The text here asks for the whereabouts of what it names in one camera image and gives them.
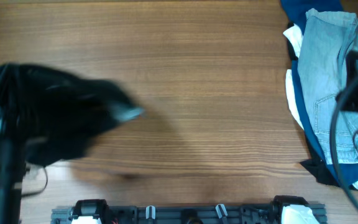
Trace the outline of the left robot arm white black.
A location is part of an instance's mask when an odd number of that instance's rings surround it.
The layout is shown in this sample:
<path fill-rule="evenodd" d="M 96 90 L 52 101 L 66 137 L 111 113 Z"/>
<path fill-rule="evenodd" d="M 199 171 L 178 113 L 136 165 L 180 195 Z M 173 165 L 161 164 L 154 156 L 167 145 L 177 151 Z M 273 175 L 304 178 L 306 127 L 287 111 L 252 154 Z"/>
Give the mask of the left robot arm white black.
<path fill-rule="evenodd" d="M 18 67 L 0 66 L 0 224 L 19 223 L 24 153 L 17 137 L 14 103 L 8 98 L 14 92 Z"/>

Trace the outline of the black shorts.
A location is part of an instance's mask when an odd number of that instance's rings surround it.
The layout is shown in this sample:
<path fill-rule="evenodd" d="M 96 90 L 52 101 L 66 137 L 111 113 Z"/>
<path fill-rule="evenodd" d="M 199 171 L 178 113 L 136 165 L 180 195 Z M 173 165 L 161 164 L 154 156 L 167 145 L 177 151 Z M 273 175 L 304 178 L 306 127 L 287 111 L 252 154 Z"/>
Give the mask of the black shorts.
<path fill-rule="evenodd" d="M 84 157 L 93 138 L 143 112 L 109 80 L 35 64 L 0 65 L 0 136 L 19 142 L 31 164 Z"/>

